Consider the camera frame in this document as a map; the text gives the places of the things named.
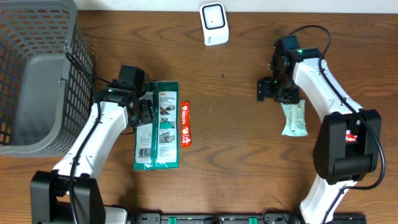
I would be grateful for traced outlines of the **green white wipes pack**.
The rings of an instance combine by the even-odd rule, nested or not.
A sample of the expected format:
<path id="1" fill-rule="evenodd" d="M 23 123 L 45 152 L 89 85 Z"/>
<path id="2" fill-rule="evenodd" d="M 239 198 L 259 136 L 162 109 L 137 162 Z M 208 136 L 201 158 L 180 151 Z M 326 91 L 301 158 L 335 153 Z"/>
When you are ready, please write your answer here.
<path id="1" fill-rule="evenodd" d="M 177 81 L 152 82 L 141 98 L 156 121 L 136 128 L 135 170 L 178 168 Z"/>

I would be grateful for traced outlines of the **mint green tissue pack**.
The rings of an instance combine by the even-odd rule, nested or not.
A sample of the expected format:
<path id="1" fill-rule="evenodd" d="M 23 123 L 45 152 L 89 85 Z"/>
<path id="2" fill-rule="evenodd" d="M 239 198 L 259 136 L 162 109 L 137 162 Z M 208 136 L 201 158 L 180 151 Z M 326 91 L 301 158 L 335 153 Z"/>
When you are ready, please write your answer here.
<path id="1" fill-rule="evenodd" d="M 281 103 L 281 106 L 286 119 L 282 135 L 293 137 L 307 136 L 305 100 L 300 100 L 298 104 L 291 105 Z"/>

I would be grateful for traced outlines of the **red coffee stick sachet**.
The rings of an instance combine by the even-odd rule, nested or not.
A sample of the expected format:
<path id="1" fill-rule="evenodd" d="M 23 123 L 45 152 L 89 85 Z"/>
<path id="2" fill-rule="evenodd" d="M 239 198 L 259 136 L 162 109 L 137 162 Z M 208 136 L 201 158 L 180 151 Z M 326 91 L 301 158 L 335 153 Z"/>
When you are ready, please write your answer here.
<path id="1" fill-rule="evenodd" d="M 188 147 L 192 144 L 189 101 L 184 101 L 181 103 L 181 121 L 182 121 L 182 147 Z"/>

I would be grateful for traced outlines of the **red candy bag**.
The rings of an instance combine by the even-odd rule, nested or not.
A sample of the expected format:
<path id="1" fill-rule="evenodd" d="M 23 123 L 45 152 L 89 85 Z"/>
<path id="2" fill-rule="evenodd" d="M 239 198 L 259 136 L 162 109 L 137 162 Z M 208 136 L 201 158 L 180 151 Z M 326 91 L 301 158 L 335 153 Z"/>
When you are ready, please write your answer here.
<path id="1" fill-rule="evenodd" d="M 358 140 L 357 130 L 346 130 L 346 142 L 356 142 Z"/>

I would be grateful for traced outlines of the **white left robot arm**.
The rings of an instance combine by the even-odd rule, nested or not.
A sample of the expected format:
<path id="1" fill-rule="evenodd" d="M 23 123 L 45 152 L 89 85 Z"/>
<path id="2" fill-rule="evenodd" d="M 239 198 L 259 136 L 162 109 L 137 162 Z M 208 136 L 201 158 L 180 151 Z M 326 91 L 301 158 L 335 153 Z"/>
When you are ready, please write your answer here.
<path id="1" fill-rule="evenodd" d="M 129 223 L 127 209 L 104 205 L 97 180 L 122 131 L 156 121 L 154 106 L 132 90 L 106 87 L 98 98 L 65 157 L 33 176 L 32 223 Z"/>

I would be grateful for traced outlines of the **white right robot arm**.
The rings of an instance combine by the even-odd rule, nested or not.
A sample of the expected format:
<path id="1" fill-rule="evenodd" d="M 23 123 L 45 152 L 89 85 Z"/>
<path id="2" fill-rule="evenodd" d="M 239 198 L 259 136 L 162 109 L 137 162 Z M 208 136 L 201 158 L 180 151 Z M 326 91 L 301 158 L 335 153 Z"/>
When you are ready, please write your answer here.
<path id="1" fill-rule="evenodd" d="M 291 223 L 331 223 L 334 211 L 349 190 L 371 190 L 377 181 L 359 186 L 368 173 L 386 160 L 380 143 L 381 116 L 355 102 L 336 81 L 317 48 L 276 47 L 271 77 L 257 83 L 257 99 L 272 98 L 299 104 L 302 90 L 315 108 L 321 127 L 313 150 L 316 177 Z"/>

